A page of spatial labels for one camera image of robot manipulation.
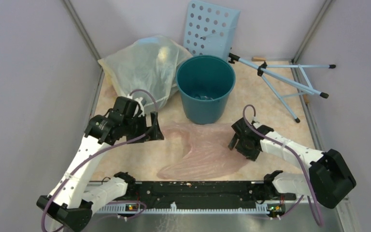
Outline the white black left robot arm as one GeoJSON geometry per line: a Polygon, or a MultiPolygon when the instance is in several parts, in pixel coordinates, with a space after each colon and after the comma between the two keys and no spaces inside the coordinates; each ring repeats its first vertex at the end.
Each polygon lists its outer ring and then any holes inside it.
{"type": "Polygon", "coordinates": [[[81,232],[92,216],[113,200],[134,197],[135,178],[119,172],[106,183],[90,191],[86,190],[100,161],[109,150],[134,143],[163,140],[158,124],[158,104],[150,97],[153,111],[151,126],[146,123],[142,98],[132,94],[117,97],[112,108],[103,115],[89,120],[78,151],[57,186],[38,198],[36,205],[43,210],[41,227],[46,231],[47,216],[61,224],[57,231],[67,228],[81,232]]]}

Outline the pink plastic trash bag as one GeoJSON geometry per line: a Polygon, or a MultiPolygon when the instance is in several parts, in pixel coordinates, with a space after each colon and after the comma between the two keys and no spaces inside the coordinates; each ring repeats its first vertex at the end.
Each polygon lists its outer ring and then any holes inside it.
{"type": "Polygon", "coordinates": [[[230,123],[197,125],[171,123],[162,129],[166,139],[180,137],[183,156],[157,172],[157,177],[171,180],[206,180],[233,174],[249,160],[228,145],[235,132],[230,123]]]}

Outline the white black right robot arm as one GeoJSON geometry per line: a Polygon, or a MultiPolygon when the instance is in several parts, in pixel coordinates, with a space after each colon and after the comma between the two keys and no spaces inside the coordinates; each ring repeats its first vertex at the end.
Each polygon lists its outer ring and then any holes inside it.
{"type": "Polygon", "coordinates": [[[234,136],[228,147],[255,161],[261,152],[275,155],[301,169],[301,174],[274,171],[264,177],[264,193],[277,199],[283,193],[309,196],[333,209],[357,183],[341,153],[320,151],[289,140],[259,122],[247,125],[244,118],[232,124],[234,136]]]}

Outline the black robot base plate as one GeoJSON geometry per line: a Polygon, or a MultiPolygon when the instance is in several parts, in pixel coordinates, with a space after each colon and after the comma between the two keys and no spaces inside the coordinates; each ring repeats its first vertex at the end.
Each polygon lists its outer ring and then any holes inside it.
{"type": "Polygon", "coordinates": [[[147,209],[253,209],[266,201],[296,200],[263,181],[137,181],[132,179],[117,201],[140,201],[147,209]]]}

